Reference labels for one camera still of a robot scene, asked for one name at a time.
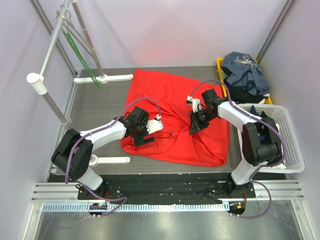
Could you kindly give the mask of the red tank top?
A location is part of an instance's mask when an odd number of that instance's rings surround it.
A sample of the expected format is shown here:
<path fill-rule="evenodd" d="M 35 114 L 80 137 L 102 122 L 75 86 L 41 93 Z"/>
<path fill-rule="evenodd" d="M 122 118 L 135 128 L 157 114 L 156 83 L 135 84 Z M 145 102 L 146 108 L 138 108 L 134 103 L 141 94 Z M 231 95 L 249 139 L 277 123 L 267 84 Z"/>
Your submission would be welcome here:
<path fill-rule="evenodd" d="M 230 127 L 223 119 L 213 119 L 209 126 L 190 135 L 192 107 L 186 103 L 187 96 L 201 99 L 201 94 L 213 89 L 223 96 L 221 87 L 165 72 L 137 69 L 128 90 L 126 104 L 138 100 L 137 106 L 154 118 L 161 112 L 163 130 L 152 134 L 155 141 L 135 146 L 131 137 L 120 141 L 121 149 L 132 155 L 160 161 L 219 167 L 227 163 Z"/>

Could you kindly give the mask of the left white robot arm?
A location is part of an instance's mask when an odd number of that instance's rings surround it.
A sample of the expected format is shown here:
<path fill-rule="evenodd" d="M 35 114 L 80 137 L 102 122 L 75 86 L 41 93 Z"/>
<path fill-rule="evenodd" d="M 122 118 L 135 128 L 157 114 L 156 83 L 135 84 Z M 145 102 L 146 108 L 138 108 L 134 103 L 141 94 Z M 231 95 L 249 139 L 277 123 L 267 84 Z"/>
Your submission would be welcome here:
<path fill-rule="evenodd" d="M 136 147 L 155 141 L 148 137 L 164 128 L 161 117 L 149 119 L 150 114 L 136 106 L 125 116 L 91 130 L 78 132 L 66 131 L 56 147 L 51 162 L 68 175 L 67 179 L 78 181 L 89 188 L 89 194 L 100 200 L 107 196 L 108 184 L 93 169 L 92 153 L 113 141 L 132 137 Z"/>

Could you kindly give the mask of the yellow plastic tray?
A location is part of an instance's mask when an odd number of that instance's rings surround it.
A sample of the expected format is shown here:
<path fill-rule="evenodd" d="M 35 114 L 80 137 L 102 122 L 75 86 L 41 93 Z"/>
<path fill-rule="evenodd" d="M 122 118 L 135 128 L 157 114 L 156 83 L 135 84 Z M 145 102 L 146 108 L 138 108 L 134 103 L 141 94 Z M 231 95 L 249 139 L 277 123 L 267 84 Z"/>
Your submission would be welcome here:
<path fill-rule="evenodd" d="M 223 85 L 224 84 L 224 77 L 226 77 L 227 75 L 221 69 L 221 65 L 222 65 L 223 60 L 224 60 L 223 58 L 218 58 L 216 60 L 216 72 L 217 72 L 217 75 L 218 75 L 218 79 L 221 82 L 220 87 L 221 87 L 223 96 L 227 97 L 228 94 L 227 94 L 225 86 Z M 265 95 L 265 99 L 260 101 L 259 104 L 270 104 L 270 105 L 272 105 L 273 102 L 271 100 L 270 95 L 266 94 Z"/>

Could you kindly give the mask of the green clothes hanger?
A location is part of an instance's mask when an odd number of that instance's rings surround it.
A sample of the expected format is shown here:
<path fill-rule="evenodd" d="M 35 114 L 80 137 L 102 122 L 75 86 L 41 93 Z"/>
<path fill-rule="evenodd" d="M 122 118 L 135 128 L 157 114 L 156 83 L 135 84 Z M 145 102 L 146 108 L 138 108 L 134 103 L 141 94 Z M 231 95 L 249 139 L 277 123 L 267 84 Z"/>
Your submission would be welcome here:
<path fill-rule="evenodd" d="M 74 42 L 74 40 L 73 40 L 72 36 L 70 35 L 70 33 L 66 32 L 63 29 L 62 29 L 62 33 L 63 33 L 64 37 L 66 38 L 67 42 L 69 43 L 70 47 L 72 48 L 73 52 L 77 56 L 78 60 L 80 61 L 80 63 L 82 64 L 82 66 L 84 67 L 86 72 L 88 73 L 89 78 L 95 83 L 95 85 L 100 90 L 103 90 L 102 85 L 99 83 L 99 81 L 96 78 L 96 76 L 94 75 L 93 71 L 90 69 L 90 67 L 88 66 L 88 64 L 86 63 L 84 58 L 82 57 L 81 53 L 79 52 L 78 47 L 77 47 L 76 43 Z"/>

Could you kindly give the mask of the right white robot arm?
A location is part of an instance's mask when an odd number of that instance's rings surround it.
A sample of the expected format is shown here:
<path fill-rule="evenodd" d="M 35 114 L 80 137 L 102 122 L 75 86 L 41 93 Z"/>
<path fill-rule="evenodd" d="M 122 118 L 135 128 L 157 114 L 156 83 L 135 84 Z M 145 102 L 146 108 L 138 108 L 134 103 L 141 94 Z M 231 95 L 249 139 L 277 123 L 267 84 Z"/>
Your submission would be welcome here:
<path fill-rule="evenodd" d="M 227 176 L 226 193 L 236 198 L 245 192 L 253 176 L 264 166 L 283 161 L 285 146 L 275 121 L 245 111 L 228 97 L 218 97 L 214 89 L 204 91 L 200 99 L 189 95 L 191 105 L 189 133 L 206 129 L 214 119 L 226 120 L 240 131 L 242 159 Z"/>

